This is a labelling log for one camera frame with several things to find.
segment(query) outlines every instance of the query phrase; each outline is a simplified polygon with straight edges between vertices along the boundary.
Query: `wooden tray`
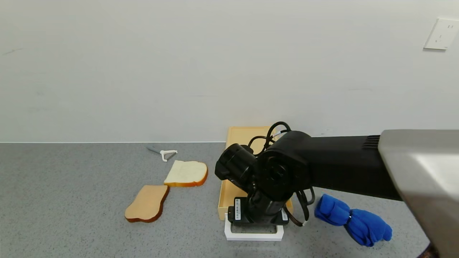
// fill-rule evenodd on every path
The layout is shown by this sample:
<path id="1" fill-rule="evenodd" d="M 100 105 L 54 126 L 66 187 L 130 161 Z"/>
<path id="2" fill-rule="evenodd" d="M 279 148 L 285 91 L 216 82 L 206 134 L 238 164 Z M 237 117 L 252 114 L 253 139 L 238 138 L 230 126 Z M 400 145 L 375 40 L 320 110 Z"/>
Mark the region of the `wooden tray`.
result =
<path id="1" fill-rule="evenodd" d="M 266 135 L 269 126 L 255 126 L 255 127 L 230 127 L 228 130 L 228 138 L 226 140 L 226 148 L 234 143 L 248 144 L 250 139 L 257 135 Z M 264 139 L 255 140 L 251 148 L 254 153 L 259 153 L 264 144 Z M 228 211 L 228 206 L 232 206 L 235 197 L 246 197 L 247 193 L 239 189 L 228 180 L 222 181 L 220 188 L 220 199 L 218 201 L 218 216 L 220 220 L 225 220 L 225 213 Z M 291 199 L 286 203 L 287 209 L 293 214 L 293 204 Z"/>

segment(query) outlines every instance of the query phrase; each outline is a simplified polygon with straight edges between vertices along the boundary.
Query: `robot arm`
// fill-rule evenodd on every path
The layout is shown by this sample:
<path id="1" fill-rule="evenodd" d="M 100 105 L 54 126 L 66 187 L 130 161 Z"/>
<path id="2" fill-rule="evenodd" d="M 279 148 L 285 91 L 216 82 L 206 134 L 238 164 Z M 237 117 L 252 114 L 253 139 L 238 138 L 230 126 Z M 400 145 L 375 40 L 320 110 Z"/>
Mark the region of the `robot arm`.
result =
<path id="1" fill-rule="evenodd" d="M 442 257 L 459 254 L 458 171 L 459 130 L 348 137 L 288 131 L 257 157 L 247 146 L 230 146 L 215 168 L 248 193 L 239 220 L 229 208 L 232 223 L 285 224 L 285 202 L 315 186 L 404 200 Z"/>

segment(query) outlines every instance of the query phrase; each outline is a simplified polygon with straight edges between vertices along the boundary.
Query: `vegetable peeler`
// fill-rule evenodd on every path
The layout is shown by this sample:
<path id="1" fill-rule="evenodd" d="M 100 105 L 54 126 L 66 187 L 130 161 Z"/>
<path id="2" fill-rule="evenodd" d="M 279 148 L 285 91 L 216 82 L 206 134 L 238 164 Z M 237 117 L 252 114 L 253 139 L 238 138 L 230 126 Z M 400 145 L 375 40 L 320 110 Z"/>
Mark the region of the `vegetable peeler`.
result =
<path id="1" fill-rule="evenodd" d="M 177 151 L 174 151 L 174 150 L 171 150 L 171 151 L 162 151 L 162 150 L 159 150 L 159 149 L 156 149 L 155 147 L 153 146 L 147 146 L 146 147 L 148 150 L 152 151 L 152 152 L 156 152 L 158 154 L 161 154 L 161 158 L 162 158 L 162 161 L 164 162 L 167 162 L 170 158 L 172 158 L 173 156 L 175 156 L 177 154 Z M 164 155 L 166 154 L 172 154 L 170 155 L 167 159 L 164 157 Z"/>

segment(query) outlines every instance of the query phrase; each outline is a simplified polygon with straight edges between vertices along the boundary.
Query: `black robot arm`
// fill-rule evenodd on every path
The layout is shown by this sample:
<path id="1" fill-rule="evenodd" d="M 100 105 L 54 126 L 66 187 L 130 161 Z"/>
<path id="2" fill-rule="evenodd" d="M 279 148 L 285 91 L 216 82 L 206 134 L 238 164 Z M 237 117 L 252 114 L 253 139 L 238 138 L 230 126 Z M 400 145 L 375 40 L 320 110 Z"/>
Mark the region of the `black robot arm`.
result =
<path id="1" fill-rule="evenodd" d="M 215 174 L 248 193 L 247 198 L 235 198 L 240 214 L 229 207 L 232 223 L 286 224 L 281 211 L 293 193 L 307 220 L 305 206 L 311 201 L 305 200 L 303 190 L 313 187 L 401 200 L 378 152 L 378 135 L 310 137 L 286 127 L 285 135 L 268 145 L 273 142 L 271 129 L 264 137 L 266 149 L 257 156 L 248 146 L 233 144 L 217 161 Z"/>

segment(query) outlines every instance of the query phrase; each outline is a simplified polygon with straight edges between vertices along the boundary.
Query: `barcode label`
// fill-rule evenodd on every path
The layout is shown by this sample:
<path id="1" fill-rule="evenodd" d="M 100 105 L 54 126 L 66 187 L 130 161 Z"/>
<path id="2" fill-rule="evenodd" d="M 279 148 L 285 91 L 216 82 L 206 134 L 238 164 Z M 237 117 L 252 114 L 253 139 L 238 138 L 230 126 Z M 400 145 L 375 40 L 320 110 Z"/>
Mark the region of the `barcode label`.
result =
<path id="1" fill-rule="evenodd" d="M 288 217 L 287 217 L 287 214 L 285 213 L 284 209 L 280 210 L 280 212 L 282 212 L 282 220 L 283 221 L 288 221 Z"/>
<path id="2" fill-rule="evenodd" d="M 241 220 L 241 200 L 240 199 L 235 199 L 234 200 L 234 219 L 235 220 Z"/>

